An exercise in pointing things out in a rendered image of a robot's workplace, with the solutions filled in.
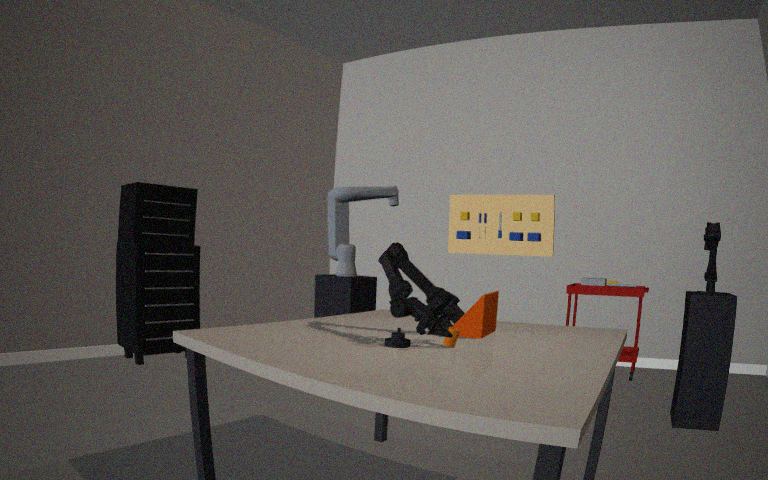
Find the orange tapered knob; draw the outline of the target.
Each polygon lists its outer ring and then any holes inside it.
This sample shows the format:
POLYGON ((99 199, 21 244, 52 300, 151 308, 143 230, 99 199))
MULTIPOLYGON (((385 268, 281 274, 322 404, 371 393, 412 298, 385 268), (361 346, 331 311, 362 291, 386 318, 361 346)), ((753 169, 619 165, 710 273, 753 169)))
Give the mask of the orange tapered knob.
POLYGON ((451 333, 453 336, 452 336, 452 338, 446 337, 446 338, 445 338, 445 340, 444 340, 444 342, 443 342, 443 344, 444 344, 445 346, 448 346, 448 347, 454 348, 454 347, 455 347, 455 345, 456 345, 456 342, 457 342, 457 339, 458 339, 458 337, 459 337, 459 334, 460 334, 460 331, 461 331, 461 330, 460 330, 459 328, 449 327, 449 330, 448 330, 448 331, 449 331, 449 332, 450 332, 450 333, 451 333))

